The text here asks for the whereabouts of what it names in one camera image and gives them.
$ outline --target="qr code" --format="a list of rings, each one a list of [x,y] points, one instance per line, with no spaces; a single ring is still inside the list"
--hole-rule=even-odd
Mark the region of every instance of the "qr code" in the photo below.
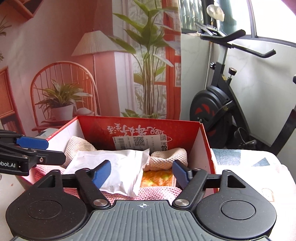
[[[144,137],[133,137],[135,146],[145,146]]]
[[[160,135],[160,140],[161,141],[166,141],[166,135]]]

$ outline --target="silver rivet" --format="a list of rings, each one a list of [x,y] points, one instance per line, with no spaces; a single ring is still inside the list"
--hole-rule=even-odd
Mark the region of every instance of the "silver rivet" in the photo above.
[[[186,199],[177,199],[177,200],[175,201],[175,204],[176,204],[177,206],[184,207],[184,206],[188,206],[188,205],[189,205],[189,201],[186,200]]]
[[[96,199],[94,200],[94,205],[97,207],[103,207],[106,206],[108,204],[107,200],[105,199]]]

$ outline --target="chair backrest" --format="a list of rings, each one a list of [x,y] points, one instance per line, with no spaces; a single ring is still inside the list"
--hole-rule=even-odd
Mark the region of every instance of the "chair backrest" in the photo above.
[[[50,109],[45,110],[45,107],[35,105],[45,99],[42,89],[53,88],[51,80],[55,80],[59,84],[77,83],[85,93],[92,95],[92,97],[83,97],[83,102],[77,102],[77,109],[85,107],[94,112],[95,115],[100,115],[98,92],[92,74],[80,64],[59,61],[40,70],[31,83],[30,94],[36,126],[42,120],[48,120],[52,117]]]

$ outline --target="plant pot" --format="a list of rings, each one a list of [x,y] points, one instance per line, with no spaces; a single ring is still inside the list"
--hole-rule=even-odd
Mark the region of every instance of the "plant pot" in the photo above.
[[[52,114],[57,121],[69,121],[73,118],[73,105],[53,108]]]

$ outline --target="adjustment knob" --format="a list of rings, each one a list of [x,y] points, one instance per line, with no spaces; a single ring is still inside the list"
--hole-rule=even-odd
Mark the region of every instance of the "adjustment knob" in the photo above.
[[[215,69],[215,67],[216,67],[216,64],[215,64],[215,63],[211,63],[211,64],[210,64],[210,68],[211,68],[211,69]]]
[[[235,76],[235,74],[237,73],[237,70],[234,69],[234,68],[229,68],[229,71],[228,71],[229,74]]]

